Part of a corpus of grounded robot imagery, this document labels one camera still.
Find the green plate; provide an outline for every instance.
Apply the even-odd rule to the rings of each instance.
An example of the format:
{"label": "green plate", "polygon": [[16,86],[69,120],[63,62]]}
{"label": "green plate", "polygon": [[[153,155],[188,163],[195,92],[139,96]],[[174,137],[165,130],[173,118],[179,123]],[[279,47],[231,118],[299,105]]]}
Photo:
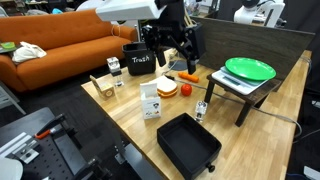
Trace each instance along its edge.
{"label": "green plate", "polygon": [[246,79],[261,81],[276,76],[271,66],[255,59],[236,57],[228,59],[225,65],[230,72]]}
{"label": "green plate", "polygon": [[15,47],[14,42],[3,42],[3,43],[1,43],[1,46],[4,49],[12,49]]}

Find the small wooden stool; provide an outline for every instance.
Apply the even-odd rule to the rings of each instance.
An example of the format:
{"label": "small wooden stool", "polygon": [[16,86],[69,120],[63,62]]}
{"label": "small wooden stool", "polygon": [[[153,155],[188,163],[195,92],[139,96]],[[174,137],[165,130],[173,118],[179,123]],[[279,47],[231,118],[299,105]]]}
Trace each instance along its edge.
{"label": "small wooden stool", "polygon": [[251,107],[255,106],[255,107],[259,108],[261,106],[261,104],[263,103],[263,101],[267,98],[269,93],[271,91],[277,89],[281,84],[281,81],[276,80],[276,79],[271,79],[271,80],[265,82],[263,85],[261,85],[259,88],[257,88],[256,90],[254,90],[250,94],[243,95],[243,94],[235,91],[234,89],[226,86],[225,84],[221,83],[220,81],[212,78],[211,74],[209,74],[207,76],[207,79],[209,80],[209,83],[208,83],[208,87],[207,87],[206,96],[204,98],[204,101],[206,103],[209,104],[209,102],[211,100],[211,96],[212,96],[213,88],[214,88],[215,84],[219,85],[220,87],[224,88],[226,91],[233,93],[234,95],[238,96],[239,98],[241,98],[245,101],[245,104],[244,104],[244,106],[238,116],[238,119],[235,123],[238,127],[240,127],[242,125],[242,123],[244,122]]}
{"label": "small wooden stool", "polygon": [[99,96],[102,99],[107,100],[110,97],[114,96],[114,87],[112,86],[112,84],[110,84],[108,82],[104,82],[103,84],[99,84],[98,81],[96,80],[96,78],[91,75],[90,75],[90,79],[91,79],[94,87],[96,88]]}

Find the paper box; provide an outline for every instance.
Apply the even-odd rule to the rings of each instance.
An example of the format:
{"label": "paper box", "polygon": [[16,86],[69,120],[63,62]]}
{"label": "paper box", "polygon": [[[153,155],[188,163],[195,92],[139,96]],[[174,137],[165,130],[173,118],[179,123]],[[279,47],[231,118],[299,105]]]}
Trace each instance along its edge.
{"label": "paper box", "polygon": [[161,102],[157,92],[157,83],[140,84],[143,119],[161,116]]}

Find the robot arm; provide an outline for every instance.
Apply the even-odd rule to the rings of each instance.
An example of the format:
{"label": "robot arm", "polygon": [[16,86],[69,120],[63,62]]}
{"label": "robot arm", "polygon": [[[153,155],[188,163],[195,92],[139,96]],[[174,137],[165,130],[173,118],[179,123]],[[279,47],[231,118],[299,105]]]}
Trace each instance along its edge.
{"label": "robot arm", "polygon": [[275,27],[283,11],[283,0],[242,0],[243,6],[235,12],[234,22],[251,24],[263,23]]}
{"label": "robot arm", "polygon": [[96,13],[104,21],[149,19],[142,33],[160,66],[166,64],[165,48],[172,47],[187,59],[188,73],[192,74],[205,52],[202,25],[186,25],[183,0],[113,0],[97,8]]}

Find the black trash bin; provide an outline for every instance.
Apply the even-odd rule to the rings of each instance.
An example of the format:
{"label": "black trash bin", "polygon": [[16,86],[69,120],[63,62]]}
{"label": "black trash bin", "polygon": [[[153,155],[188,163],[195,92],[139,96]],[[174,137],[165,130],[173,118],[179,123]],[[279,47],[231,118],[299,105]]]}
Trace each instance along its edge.
{"label": "black trash bin", "polygon": [[132,76],[150,74],[156,70],[154,53],[147,50],[144,42],[134,42],[122,46],[129,74]]}

